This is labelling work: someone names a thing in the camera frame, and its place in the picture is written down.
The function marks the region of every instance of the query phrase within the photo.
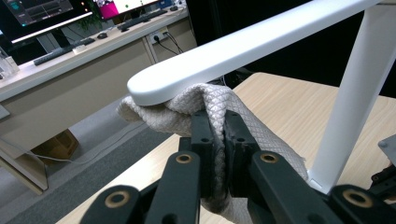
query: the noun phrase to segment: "keyboard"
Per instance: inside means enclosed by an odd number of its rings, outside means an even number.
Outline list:
[[[38,65],[40,65],[42,63],[46,63],[48,61],[51,61],[53,59],[56,59],[56,58],[58,58],[58,57],[60,57],[60,56],[62,56],[64,54],[66,54],[68,52],[73,51],[73,48],[75,48],[75,47],[78,47],[78,46],[81,46],[81,45],[89,45],[89,44],[93,43],[94,41],[95,40],[93,38],[88,37],[86,39],[82,39],[82,40],[79,40],[78,42],[70,44],[67,47],[55,49],[53,52],[51,52],[49,54],[46,54],[46,55],[44,55],[41,58],[33,60],[33,64],[35,66],[38,66]]]
[[[121,30],[121,31],[126,31],[126,30],[128,30],[128,28],[130,28],[132,26],[135,26],[135,25],[137,25],[137,24],[139,24],[141,22],[144,22],[144,21],[149,21],[152,18],[155,18],[155,17],[161,16],[162,14],[165,14],[166,12],[167,11],[164,10],[164,9],[161,9],[161,10],[158,10],[158,11],[154,11],[154,12],[151,12],[151,13],[149,13],[147,15],[142,15],[139,18],[131,19],[129,21],[126,21],[125,23],[119,25],[117,28],[119,30]]]

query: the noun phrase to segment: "gray carpet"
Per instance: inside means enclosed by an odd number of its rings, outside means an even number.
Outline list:
[[[0,168],[0,223],[55,223],[171,135],[122,120],[118,103],[70,128],[79,141],[72,161],[83,164],[47,167],[49,189],[42,195]]]

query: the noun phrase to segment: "floor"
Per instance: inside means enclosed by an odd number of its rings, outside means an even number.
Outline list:
[[[119,102],[108,105],[69,128],[79,141],[79,146],[71,158],[73,162],[58,162],[47,166],[49,189],[42,195],[36,195],[0,167],[0,223],[8,223],[18,214],[49,197],[114,148],[147,129],[147,125],[141,121],[128,123],[120,118],[116,112]]]

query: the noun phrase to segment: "cardboard box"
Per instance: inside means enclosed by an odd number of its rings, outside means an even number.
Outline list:
[[[65,130],[40,146],[33,148],[32,152],[38,156],[50,157],[57,160],[69,160],[77,146],[78,140],[76,137],[69,130]],[[57,162],[44,158],[39,159],[47,165]]]

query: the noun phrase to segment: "screw hole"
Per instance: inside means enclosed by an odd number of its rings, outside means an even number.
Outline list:
[[[130,195],[128,191],[119,190],[106,197],[105,205],[108,208],[118,208],[128,203]]]
[[[262,161],[268,162],[268,163],[276,163],[278,158],[276,155],[274,154],[270,154],[270,153],[263,153],[260,158],[262,159]]]
[[[373,206],[373,201],[369,196],[361,191],[346,189],[343,192],[344,198],[358,207],[369,208]]]
[[[189,163],[192,160],[192,156],[188,154],[183,154],[178,157],[176,157],[176,161],[178,163]]]

